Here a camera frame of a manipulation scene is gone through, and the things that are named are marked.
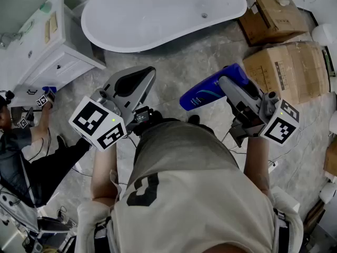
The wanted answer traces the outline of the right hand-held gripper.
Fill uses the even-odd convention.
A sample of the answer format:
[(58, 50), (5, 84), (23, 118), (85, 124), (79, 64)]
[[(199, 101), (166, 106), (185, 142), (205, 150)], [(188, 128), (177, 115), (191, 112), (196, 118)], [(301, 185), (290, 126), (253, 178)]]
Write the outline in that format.
[(275, 92), (264, 94), (251, 79), (240, 87), (229, 77), (222, 76), (219, 85), (236, 109), (245, 109), (242, 114), (246, 117), (235, 118), (229, 130), (239, 147), (247, 137), (263, 137), (284, 146), (299, 128), (299, 111)]

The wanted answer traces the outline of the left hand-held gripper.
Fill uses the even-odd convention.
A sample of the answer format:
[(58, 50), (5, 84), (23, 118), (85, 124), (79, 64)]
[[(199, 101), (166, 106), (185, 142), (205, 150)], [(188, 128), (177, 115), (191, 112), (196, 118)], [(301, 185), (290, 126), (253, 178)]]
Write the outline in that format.
[(90, 144), (105, 151), (127, 135), (126, 127), (134, 120), (133, 111), (144, 103), (155, 78), (153, 66), (134, 66), (116, 72), (104, 89), (83, 97), (69, 124)]

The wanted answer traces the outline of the blue shampoo bottle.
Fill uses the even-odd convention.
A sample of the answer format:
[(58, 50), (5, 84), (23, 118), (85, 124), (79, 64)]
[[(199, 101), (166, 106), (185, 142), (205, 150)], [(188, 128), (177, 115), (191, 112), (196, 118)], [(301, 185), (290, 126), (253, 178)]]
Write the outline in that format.
[(180, 97), (181, 107), (190, 111), (225, 97), (226, 94), (219, 85), (219, 79), (223, 76), (231, 79), (239, 87), (249, 82), (245, 72), (237, 63), (225, 66), (184, 93)]

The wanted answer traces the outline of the white bathtub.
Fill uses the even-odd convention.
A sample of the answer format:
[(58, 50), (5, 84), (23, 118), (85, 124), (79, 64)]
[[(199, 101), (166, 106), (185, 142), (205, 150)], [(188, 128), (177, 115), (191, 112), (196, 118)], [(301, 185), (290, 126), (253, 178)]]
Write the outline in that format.
[(81, 27), (102, 49), (135, 53), (238, 18), (246, 9), (246, 0), (89, 0)]

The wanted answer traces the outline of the person's right forearm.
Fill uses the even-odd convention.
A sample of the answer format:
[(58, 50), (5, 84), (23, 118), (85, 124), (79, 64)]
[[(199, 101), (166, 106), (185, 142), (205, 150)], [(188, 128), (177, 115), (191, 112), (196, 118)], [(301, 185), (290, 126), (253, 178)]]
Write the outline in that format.
[(268, 156), (268, 140), (262, 137), (248, 138), (244, 174), (266, 196), (270, 193)]

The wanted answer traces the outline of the person's left forearm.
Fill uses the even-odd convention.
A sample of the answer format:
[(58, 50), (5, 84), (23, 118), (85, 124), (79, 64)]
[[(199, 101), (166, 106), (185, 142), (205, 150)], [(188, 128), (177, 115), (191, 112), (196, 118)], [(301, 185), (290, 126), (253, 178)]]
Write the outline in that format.
[(110, 171), (117, 171), (116, 144), (105, 151), (96, 150), (91, 178), (92, 200), (112, 206), (117, 197), (117, 187), (110, 180)]

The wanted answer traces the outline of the black waist device with screen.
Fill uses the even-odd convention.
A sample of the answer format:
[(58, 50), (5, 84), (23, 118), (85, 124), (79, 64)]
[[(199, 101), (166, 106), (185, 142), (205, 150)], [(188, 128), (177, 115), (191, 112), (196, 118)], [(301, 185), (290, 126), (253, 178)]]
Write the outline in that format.
[(150, 109), (148, 106), (144, 106), (135, 110), (134, 120), (137, 124), (147, 122), (151, 119), (153, 114), (153, 109)]

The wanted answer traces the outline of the tape-wrapped cardboard box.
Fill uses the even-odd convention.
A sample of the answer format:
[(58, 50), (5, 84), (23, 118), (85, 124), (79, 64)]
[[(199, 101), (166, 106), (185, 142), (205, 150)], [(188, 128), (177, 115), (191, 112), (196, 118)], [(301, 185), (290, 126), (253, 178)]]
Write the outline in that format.
[(276, 92), (291, 104), (305, 103), (329, 92), (323, 53), (316, 42), (265, 48), (245, 58), (243, 65), (263, 92)]

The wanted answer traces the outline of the person's black trousers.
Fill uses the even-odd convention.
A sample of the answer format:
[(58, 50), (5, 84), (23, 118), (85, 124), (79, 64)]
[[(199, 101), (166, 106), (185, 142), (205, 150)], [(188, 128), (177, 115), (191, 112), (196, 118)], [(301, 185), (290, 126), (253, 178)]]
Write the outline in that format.
[[(160, 118), (153, 125), (159, 125), (161, 123), (177, 122), (177, 121), (180, 122), (180, 120), (175, 119), (175, 118)], [(200, 117), (198, 115), (196, 115), (196, 114), (190, 116), (188, 118), (188, 120), (187, 120), (187, 123), (196, 125), (196, 126), (198, 126), (200, 128), (203, 128), (203, 129), (209, 131), (211, 134), (215, 135), (214, 131), (211, 128), (209, 128), (208, 126), (200, 123)]]

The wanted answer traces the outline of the white vanity cabinet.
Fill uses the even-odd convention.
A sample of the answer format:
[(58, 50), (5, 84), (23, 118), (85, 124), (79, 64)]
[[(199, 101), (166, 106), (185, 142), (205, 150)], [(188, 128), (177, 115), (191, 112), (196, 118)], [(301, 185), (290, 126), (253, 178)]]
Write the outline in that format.
[[(0, 48), (0, 95), (12, 91), (12, 107), (35, 105), (44, 86), (59, 90), (95, 67), (106, 68), (94, 56), (80, 19), (64, 0), (47, 1), (52, 3), (51, 11), (38, 9), (19, 30), (22, 38), (11, 42), (7, 49)], [(45, 44), (45, 23), (53, 12), (58, 28), (55, 33), (50, 29), (51, 38)]]

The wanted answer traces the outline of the dark green board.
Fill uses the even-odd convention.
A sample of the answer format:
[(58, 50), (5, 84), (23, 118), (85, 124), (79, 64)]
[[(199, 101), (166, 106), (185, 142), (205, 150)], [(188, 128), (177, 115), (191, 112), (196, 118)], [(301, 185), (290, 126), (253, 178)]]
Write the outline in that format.
[(322, 53), (323, 53), (323, 57), (324, 57), (324, 61), (325, 61), (325, 67), (326, 67), (326, 70), (328, 72), (328, 75), (331, 76), (331, 77), (337, 77), (336, 72), (335, 72), (334, 67), (333, 67), (331, 55), (330, 55), (330, 52), (329, 52), (327, 46), (322, 47)]

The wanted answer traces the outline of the white ceramic toilet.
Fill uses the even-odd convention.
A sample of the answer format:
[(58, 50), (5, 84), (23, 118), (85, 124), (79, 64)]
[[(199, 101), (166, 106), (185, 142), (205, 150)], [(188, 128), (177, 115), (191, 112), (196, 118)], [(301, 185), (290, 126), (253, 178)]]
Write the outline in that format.
[(324, 204), (328, 204), (337, 191), (337, 184), (328, 182), (320, 191), (319, 197)]
[(337, 43), (337, 32), (332, 24), (320, 24), (311, 33), (312, 39), (321, 46), (328, 46)]
[(337, 110), (332, 114), (330, 118), (329, 131), (337, 135)]

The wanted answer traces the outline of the small brown cardboard box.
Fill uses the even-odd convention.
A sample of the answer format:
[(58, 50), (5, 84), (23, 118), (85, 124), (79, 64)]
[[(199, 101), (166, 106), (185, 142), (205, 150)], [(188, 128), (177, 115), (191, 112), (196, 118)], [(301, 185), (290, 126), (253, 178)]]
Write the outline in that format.
[(324, 170), (337, 177), (337, 137), (326, 150)]

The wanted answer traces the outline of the person's beige and grey shirt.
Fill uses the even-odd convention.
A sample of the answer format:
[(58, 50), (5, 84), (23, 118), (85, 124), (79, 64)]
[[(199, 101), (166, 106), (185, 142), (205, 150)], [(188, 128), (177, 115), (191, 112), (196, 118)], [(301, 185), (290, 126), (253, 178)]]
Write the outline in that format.
[(303, 223), (279, 195), (266, 196), (228, 148), (187, 122), (141, 134), (123, 195), (78, 207), (75, 253), (299, 253)]

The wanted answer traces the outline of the grey equipment bag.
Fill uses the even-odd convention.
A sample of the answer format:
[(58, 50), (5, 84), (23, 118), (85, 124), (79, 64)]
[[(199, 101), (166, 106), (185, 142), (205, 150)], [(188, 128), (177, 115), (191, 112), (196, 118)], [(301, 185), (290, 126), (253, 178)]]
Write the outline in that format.
[(36, 208), (31, 208), (16, 195), (0, 185), (0, 210), (4, 215), (12, 217), (16, 222), (33, 232), (38, 233), (38, 213)]

